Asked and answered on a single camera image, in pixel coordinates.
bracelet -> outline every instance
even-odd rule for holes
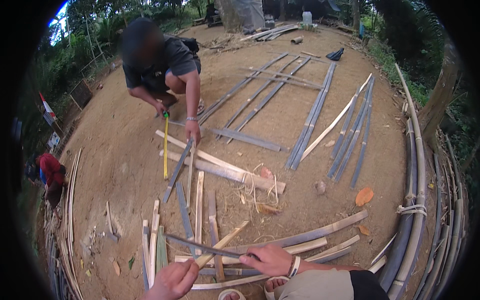
[[[288,274],[288,278],[292,278],[295,276],[300,267],[300,256],[295,256],[295,261],[292,259],[292,266],[290,267],[290,272]]]

beige pants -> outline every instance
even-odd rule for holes
[[[275,300],[353,300],[350,272],[309,270],[274,289]]]

red and white flag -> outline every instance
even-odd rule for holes
[[[55,116],[55,113],[50,108],[50,105],[48,105],[48,103],[45,101],[45,98],[43,98],[42,93],[41,92],[38,92],[38,93],[40,94],[40,98],[42,98],[42,103],[43,103],[43,106],[45,106],[45,110],[47,111],[47,113],[49,113],[54,120],[57,120],[57,117]]]

plastic jug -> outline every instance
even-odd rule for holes
[[[303,12],[301,14],[303,18],[303,23],[304,24],[312,24],[312,13],[311,12]]]

person in red shirt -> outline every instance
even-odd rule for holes
[[[61,220],[58,212],[57,205],[60,203],[63,187],[67,187],[68,181],[65,177],[67,173],[65,166],[49,153],[44,153],[35,158],[35,164],[42,169],[42,172],[47,178],[45,184],[45,197],[52,206],[53,213]]]

